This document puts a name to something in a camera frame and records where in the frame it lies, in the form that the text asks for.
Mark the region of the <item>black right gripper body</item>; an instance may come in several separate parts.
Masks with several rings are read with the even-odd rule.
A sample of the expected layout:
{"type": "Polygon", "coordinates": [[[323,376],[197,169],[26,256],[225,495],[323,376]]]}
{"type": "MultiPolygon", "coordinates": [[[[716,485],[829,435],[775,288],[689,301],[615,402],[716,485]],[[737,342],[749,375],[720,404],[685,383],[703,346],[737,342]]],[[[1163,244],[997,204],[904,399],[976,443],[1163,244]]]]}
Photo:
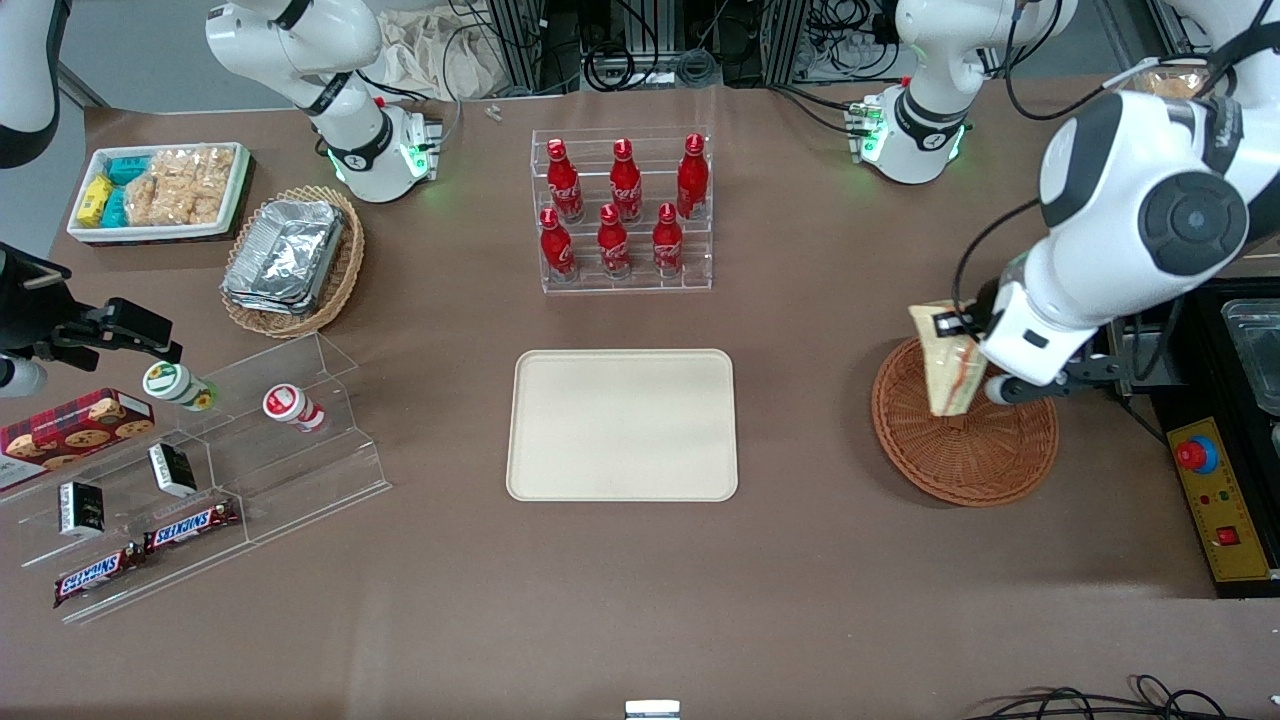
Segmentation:
{"type": "Polygon", "coordinates": [[[1,350],[32,359],[37,345],[77,319],[77,301],[67,286],[70,270],[8,243],[1,255],[1,350]]]}

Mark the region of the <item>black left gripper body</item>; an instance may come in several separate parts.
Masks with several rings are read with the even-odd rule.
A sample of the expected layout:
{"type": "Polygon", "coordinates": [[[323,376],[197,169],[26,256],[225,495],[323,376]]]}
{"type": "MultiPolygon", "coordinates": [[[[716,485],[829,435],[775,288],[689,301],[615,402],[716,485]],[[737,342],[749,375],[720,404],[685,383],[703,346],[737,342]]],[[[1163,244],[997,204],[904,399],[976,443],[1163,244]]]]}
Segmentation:
{"type": "Polygon", "coordinates": [[[982,340],[995,324],[998,315],[995,310],[995,301],[1000,291],[1000,278],[987,281],[970,300],[957,302],[957,316],[961,331],[970,340],[982,340]]]}

